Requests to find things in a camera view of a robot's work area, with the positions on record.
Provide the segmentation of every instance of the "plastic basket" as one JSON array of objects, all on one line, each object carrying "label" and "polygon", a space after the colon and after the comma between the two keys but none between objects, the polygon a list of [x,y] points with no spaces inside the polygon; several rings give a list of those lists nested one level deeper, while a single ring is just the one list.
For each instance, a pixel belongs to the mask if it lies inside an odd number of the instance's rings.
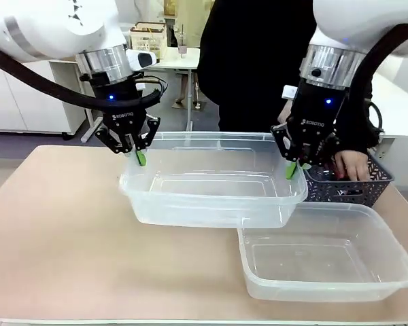
[{"label": "plastic basket", "polygon": [[131,47],[134,50],[151,51],[157,59],[163,59],[168,50],[166,24],[138,22],[130,30]]},{"label": "plastic basket", "polygon": [[372,207],[394,177],[373,157],[369,157],[369,182],[337,181],[333,171],[314,166],[305,170],[307,202],[347,202]]}]

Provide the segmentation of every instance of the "person's arm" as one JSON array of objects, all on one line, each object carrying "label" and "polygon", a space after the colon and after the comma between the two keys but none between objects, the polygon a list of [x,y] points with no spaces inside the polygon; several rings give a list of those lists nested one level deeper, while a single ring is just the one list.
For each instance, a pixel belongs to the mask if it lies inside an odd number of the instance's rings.
[{"label": "person's arm", "polygon": [[235,0],[216,0],[201,38],[199,87],[217,105],[224,102],[224,85],[229,82],[226,76],[226,56],[233,51],[229,48],[229,29],[235,6]]}]

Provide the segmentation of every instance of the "transparent plastic bin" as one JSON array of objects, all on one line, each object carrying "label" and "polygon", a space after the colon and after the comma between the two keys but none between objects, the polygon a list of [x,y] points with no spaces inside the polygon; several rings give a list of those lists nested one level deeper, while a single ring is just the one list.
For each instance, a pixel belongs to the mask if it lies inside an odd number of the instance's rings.
[{"label": "transparent plastic bin", "polygon": [[366,206],[304,202],[284,228],[238,232],[256,299],[372,302],[408,287],[408,254]]},{"label": "transparent plastic bin", "polygon": [[120,189],[142,223],[202,228],[280,228],[307,197],[300,168],[271,134],[160,132],[147,165],[129,158]]}]

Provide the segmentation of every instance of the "white table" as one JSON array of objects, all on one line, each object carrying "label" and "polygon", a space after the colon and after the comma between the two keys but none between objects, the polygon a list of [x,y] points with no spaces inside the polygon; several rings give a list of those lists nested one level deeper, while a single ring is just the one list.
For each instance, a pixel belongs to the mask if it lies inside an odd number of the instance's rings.
[{"label": "white table", "polygon": [[186,131],[192,131],[192,97],[193,78],[192,72],[198,68],[200,49],[188,48],[188,53],[182,55],[177,48],[168,48],[165,57],[156,65],[147,67],[146,71],[158,71],[163,73],[187,74],[188,75],[188,121]]},{"label": "white table", "polygon": [[[382,159],[397,138],[408,138],[408,93],[376,73],[373,78],[373,102],[381,111],[382,128],[386,132],[377,148],[377,157]],[[371,110],[371,121],[378,125],[374,110]]]}]

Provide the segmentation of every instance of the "table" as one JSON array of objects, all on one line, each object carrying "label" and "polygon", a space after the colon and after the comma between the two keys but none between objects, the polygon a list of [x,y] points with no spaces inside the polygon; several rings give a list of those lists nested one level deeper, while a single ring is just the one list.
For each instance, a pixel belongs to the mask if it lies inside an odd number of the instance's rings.
[{"label": "table", "polygon": [[[0,321],[20,323],[408,323],[408,289],[365,304],[252,299],[236,230],[139,223],[118,189],[126,158],[38,147],[0,189]],[[408,252],[408,203],[375,205]]]},{"label": "table", "polygon": [[177,48],[168,48],[165,57],[156,65],[146,67],[146,71],[174,72],[188,75],[188,118],[186,131],[192,131],[192,97],[193,78],[192,72],[198,69],[200,49],[188,48],[188,53],[183,55],[178,53]]},{"label": "table", "polygon": [[[379,107],[386,134],[377,148],[382,159],[397,138],[408,137],[408,93],[376,73],[373,77],[373,102]],[[378,119],[371,110],[371,121],[377,126]]]}]

